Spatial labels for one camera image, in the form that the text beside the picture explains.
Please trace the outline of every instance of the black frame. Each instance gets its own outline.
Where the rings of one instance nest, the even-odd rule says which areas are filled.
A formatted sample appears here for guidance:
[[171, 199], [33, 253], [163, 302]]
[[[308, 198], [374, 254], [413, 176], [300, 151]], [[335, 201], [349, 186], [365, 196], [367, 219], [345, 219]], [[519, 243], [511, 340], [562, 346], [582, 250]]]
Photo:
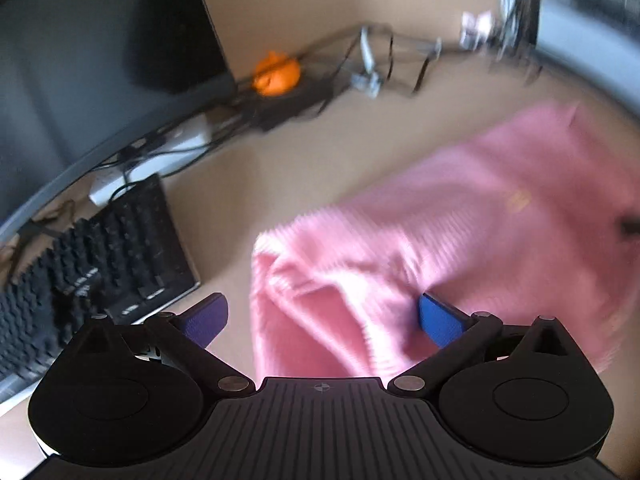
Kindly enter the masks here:
[[[220, 38], [211, 21], [211, 15], [205, 0], [201, 0], [209, 23], [213, 30], [218, 46], [225, 59], [224, 51], [220, 45]], [[220, 102], [233, 97], [236, 93], [236, 82], [226, 63], [226, 72], [203, 83], [197, 88], [191, 89], [180, 97], [175, 98], [171, 104], [158, 108], [123, 128], [108, 140], [96, 146], [85, 156], [66, 168], [55, 179], [41, 187], [34, 195], [24, 202], [11, 216], [0, 224], [0, 246], [5, 245], [18, 232], [18, 229], [26, 224], [44, 206], [51, 202], [65, 189], [89, 173], [93, 168], [117, 154], [133, 142], [145, 137], [168, 124], [186, 120], [210, 107], [215, 102]]]

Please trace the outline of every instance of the keyboard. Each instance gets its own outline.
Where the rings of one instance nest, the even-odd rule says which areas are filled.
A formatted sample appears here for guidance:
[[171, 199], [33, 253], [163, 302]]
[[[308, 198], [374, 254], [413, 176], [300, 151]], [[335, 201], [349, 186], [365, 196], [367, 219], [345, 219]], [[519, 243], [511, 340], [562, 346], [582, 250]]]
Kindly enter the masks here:
[[76, 222], [5, 285], [0, 406], [35, 384], [91, 316], [140, 322], [197, 286], [153, 175]]

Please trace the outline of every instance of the blue gripper pad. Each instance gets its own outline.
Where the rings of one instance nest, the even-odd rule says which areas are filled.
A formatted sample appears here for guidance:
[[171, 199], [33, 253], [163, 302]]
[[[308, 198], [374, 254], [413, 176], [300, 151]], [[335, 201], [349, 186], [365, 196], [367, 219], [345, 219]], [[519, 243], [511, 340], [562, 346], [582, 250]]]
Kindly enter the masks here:
[[469, 316], [427, 294], [420, 297], [418, 310], [420, 327], [439, 348], [455, 341], [470, 325]]

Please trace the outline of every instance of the ridged black plate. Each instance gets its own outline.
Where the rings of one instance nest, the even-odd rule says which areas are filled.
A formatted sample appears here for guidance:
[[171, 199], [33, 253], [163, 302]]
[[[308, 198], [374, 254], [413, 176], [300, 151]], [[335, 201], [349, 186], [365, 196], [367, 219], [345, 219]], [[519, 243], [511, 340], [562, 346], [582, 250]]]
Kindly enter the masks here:
[[30, 480], [433, 479], [613, 480], [582, 459], [526, 468], [479, 456], [453, 439], [430, 406], [376, 379], [268, 379], [255, 395], [222, 400], [182, 447], [124, 468], [50, 458]]

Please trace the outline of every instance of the pink cloth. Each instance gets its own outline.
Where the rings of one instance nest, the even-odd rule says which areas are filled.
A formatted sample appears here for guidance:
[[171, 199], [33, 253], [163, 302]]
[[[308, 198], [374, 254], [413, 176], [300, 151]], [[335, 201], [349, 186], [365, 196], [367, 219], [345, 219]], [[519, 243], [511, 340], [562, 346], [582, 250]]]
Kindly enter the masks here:
[[265, 376], [379, 376], [436, 351], [425, 290], [508, 324], [553, 315], [603, 369], [640, 283], [640, 175], [578, 107], [540, 105], [335, 206], [261, 234], [251, 310]]

